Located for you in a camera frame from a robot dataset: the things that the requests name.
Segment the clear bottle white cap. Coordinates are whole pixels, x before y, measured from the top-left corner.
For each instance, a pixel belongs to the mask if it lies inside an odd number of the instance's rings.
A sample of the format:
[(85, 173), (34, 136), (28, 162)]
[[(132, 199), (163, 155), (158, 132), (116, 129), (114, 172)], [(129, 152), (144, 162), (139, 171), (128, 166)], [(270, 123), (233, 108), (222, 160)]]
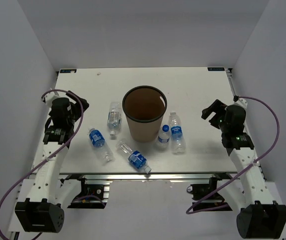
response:
[(107, 127), (112, 138), (121, 130), (122, 108), (120, 102), (112, 102), (108, 113)]

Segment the clear bottle blue label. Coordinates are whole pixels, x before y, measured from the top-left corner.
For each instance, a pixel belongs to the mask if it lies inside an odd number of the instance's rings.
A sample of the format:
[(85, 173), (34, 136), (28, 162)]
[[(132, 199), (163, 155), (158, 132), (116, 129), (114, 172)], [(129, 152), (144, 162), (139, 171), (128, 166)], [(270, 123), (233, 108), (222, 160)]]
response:
[(182, 132), (182, 123), (175, 111), (170, 112), (168, 123), (171, 132), (171, 149), (173, 154), (184, 154), (186, 143)]

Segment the small bottle blue cap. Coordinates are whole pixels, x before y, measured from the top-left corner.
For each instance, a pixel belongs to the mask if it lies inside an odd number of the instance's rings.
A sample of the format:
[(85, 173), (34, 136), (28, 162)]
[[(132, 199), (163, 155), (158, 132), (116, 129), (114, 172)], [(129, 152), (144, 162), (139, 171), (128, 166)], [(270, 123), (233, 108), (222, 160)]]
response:
[(156, 146), (160, 150), (166, 150), (169, 145), (169, 140), (171, 137), (170, 128), (167, 124), (163, 125), (159, 132), (156, 141)]

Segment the blue label bottle front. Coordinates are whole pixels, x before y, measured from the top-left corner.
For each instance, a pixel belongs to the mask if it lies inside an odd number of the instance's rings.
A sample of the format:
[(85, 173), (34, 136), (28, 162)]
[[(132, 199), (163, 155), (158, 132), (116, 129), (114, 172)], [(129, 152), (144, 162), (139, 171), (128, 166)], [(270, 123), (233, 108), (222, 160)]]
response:
[(126, 159), (129, 164), (138, 172), (149, 174), (151, 167), (147, 163), (147, 159), (138, 150), (132, 149), (132, 147), (123, 139), (119, 140), (116, 144), (117, 152)]

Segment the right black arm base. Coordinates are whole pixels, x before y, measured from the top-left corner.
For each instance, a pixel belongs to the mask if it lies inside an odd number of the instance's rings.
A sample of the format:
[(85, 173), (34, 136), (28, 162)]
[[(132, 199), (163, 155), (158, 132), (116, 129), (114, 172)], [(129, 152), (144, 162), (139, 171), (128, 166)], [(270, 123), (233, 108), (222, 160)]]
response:
[[(190, 184), (186, 191), (192, 195), (192, 204), (205, 197), (207, 194), (211, 193), (218, 186), (217, 183), (221, 183), (222, 180), (229, 180), (232, 176), (227, 173), (216, 173), (213, 174), (210, 178), (206, 179), (203, 183), (193, 183)], [(215, 193), (208, 199), (202, 201), (199, 205), (193, 207), (192, 211), (198, 211), (208, 208), (217, 208), (223, 205), (227, 205), (224, 208), (214, 209), (212, 212), (230, 212), (232, 209), (225, 202), (225, 199), (219, 194)]]

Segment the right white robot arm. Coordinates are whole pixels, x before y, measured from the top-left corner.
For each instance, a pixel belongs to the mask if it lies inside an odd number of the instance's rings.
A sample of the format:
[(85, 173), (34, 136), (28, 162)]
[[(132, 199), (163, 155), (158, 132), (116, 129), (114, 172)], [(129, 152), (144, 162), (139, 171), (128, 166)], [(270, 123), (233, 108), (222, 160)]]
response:
[(202, 110), (202, 119), (214, 116), (210, 124), (222, 133), (222, 144), (236, 167), (236, 178), (242, 189), (231, 180), (215, 182), (208, 187), (209, 195), (222, 197), (238, 213), (237, 229), (244, 239), (278, 239), (286, 224), (286, 206), (278, 204), (270, 193), (255, 157), (255, 147), (245, 133), (247, 102), (236, 97), (232, 105), (215, 100)]

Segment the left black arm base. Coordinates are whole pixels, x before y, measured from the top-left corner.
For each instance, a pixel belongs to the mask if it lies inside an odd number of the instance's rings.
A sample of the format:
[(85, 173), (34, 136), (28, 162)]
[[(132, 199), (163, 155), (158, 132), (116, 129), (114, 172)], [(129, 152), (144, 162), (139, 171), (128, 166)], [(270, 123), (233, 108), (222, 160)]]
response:
[(70, 174), (61, 180), (77, 180), (81, 191), (68, 206), (69, 209), (104, 209), (109, 198), (110, 181), (88, 179), (85, 175)]

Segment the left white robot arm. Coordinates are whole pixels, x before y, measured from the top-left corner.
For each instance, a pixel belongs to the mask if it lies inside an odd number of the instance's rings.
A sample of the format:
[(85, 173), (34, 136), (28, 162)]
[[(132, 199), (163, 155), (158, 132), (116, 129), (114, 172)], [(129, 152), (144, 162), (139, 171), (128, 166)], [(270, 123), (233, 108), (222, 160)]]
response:
[(89, 103), (72, 91), (59, 96), (57, 89), (46, 92), (42, 99), (49, 105), (49, 118), (44, 127), (42, 160), (35, 167), (36, 176), (25, 200), (18, 201), (15, 214), (25, 232), (58, 233), (64, 223), (64, 210), (76, 197), (88, 195), (88, 186), (76, 180), (64, 181), (58, 187), (58, 177), (72, 139), (80, 129)]

